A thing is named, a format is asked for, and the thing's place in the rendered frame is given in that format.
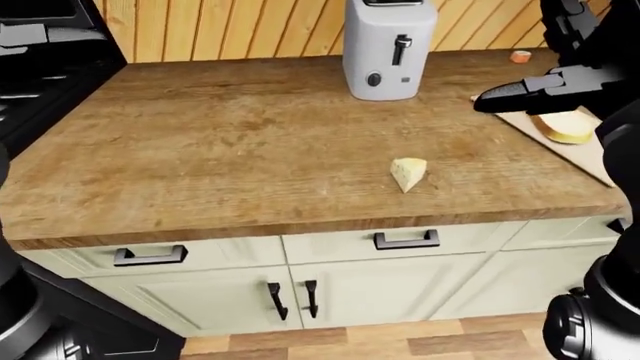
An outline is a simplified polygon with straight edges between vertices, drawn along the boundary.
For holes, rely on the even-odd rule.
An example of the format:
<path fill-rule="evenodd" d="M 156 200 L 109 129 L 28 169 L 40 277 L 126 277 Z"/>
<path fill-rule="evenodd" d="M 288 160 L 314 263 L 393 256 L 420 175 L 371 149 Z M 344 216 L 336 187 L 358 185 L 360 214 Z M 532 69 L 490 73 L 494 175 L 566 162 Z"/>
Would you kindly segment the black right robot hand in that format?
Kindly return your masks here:
<path fill-rule="evenodd" d="M 640 0 L 610 0 L 598 18 L 580 0 L 541 0 L 544 38 L 558 65 L 489 89 L 480 113 L 559 113 L 585 107 L 600 119 L 640 98 Z"/>

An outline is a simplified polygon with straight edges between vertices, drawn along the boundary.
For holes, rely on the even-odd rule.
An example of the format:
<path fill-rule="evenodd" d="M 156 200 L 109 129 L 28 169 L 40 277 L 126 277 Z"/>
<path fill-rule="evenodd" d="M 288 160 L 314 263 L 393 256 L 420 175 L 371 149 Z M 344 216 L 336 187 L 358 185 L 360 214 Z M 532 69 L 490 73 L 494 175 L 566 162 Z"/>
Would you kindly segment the white bread slice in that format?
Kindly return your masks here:
<path fill-rule="evenodd" d="M 534 127 L 547 139 L 568 145 L 588 143 L 598 120 L 580 110 L 531 116 Z"/>

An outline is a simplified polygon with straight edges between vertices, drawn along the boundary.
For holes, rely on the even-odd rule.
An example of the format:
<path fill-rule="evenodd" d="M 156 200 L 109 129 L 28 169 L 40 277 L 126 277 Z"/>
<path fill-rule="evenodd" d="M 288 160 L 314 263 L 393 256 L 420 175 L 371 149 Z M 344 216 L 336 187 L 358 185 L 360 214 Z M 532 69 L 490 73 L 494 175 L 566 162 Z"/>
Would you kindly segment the yellow cheese wedge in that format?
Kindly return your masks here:
<path fill-rule="evenodd" d="M 390 173 L 403 194 L 417 185 L 427 172 L 428 162 L 420 158 L 396 158 L 390 166 Z"/>

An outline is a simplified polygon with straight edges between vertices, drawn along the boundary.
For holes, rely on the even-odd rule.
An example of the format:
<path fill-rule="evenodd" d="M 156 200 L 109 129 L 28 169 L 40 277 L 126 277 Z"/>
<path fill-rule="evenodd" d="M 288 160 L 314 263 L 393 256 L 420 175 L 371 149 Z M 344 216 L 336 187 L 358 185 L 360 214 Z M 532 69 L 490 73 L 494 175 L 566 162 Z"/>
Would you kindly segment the light wooden cutting board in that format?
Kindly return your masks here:
<path fill-rule="evenodd" d="M 564 158 L 565 161 L 588 173 L 609 188 L 617 187 L 605 170 L 602 161 L 603 148 L 595 136 L 581 145 L 562 144 L 554 142 L 542 134 L 533 124 L 532 117 L 524 112 L 494 113 L 494 116 Z"/>

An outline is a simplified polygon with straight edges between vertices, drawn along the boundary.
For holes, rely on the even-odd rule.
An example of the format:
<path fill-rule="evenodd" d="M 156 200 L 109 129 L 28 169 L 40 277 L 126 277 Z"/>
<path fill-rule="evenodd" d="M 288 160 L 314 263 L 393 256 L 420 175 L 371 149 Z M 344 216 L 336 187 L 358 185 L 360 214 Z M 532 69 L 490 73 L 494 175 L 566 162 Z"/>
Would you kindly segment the cream drawer front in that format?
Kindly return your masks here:
<path fill-rule="evenodd" d="M 189 254 L 183 263 L 154 266 L 113 266 L 114 255 L 118 248 L 129 248 L 138 256 L 154 256 L 168 254 L 174 245 L 184 245 L 188 249 Z M 286 263 L 279 236 L 32 250 L 20 251 L 19 254 L 64 278 L 147 275 L 280 266 Z"/>
<path fill-rule="evenodd" d="M 308 233 L 286 235 L 282 241 L 291 264 L 473 254 L 500 250 L 525 224 L 524 221 L 507 221 Z M 378 251 L 373 244 L 374 233 L 385 233 L 387 241 L 402 241 L 422 239 L 427 230 L 438 231 L 439 247 Z"/>
<path fill-rule="evenodd" d="M 502 248 L 503 251 L 563 248 L 615 242 L 620 234 L 607 224 L 621 215 L 533 220 L 525 224 Z"/>

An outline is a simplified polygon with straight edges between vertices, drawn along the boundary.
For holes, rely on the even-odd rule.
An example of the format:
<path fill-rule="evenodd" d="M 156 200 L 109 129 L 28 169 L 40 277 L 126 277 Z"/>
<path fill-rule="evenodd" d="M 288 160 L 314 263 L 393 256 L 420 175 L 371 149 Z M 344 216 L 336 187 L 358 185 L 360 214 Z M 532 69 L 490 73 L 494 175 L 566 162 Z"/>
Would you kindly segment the grey toaster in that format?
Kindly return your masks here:
<path fill-rule="evenodd" d="M 431 0 L 346 0 L 342 67 L 351 95 L 417 95 L 437 20 Z"/>

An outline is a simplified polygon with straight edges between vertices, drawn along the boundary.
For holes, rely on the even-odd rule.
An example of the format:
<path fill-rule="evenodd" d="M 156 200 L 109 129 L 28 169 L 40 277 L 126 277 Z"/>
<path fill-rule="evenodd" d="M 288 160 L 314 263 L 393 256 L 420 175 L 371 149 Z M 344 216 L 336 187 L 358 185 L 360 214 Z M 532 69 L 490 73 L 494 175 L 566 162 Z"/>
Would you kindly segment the cream cabinet door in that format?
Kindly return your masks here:
<path fill-rule="evenodd" d="M 184 338 L 301 329 L 286 266 L 89 278 L 87 284 Z M 267 284 L 281 285 L 282 321 Z"/>
<path fill-rule="evenodd" d="M 308 328 L 544 311 L 600 254 L 556 248 L 292 266 Z M 305 281 L 316 280 L 313 319 Z"/>

